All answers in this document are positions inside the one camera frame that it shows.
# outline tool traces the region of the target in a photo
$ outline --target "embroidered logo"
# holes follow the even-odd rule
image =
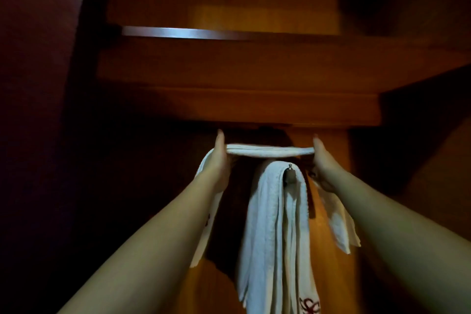
[[[299,298],[299,304],[301,305],[302,312],[304,314],[316,314],[321,312],[320,303],[314,302],[311,298],[301,299]]]

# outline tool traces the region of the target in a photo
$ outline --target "right hand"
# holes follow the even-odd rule
[[[345,171],[329,153],[321,139],[314,134],[314,167],[309,171],[309,176],[318,186],[327,192],[335,192],[334,180],[336,176]]]

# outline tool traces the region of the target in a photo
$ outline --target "left arm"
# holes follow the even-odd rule
[[[155,313],[186,274],[212,199],[226,188],[229,171],[219,131],[204,170],[119,247],[58,314]]]

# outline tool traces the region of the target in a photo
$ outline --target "hand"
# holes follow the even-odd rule
[[[218,130],[214,150],[209,155],[203,172],[208,174],[212,181],[214,181],[215,193],[226,190],[231,174],[231,158],[226,152],[224,133],[220,129]]]
[[[317,134],[314,134],[312,141],[314,143],[314,167],[309,172],[309,176],[325,191],[335,192],[333,180],[344,169],[332,154],[326,150],[324,143],[322,143]]]

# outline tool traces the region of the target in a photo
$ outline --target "left hand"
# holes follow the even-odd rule
[[[231,158],[226,152],[226,145],[224,143],[224,133],[218,130],[214,150],[209,155],[203,172],[209,174],[214,181],[215,193],[223,192],[229,183],[229,176],[231,174]]]

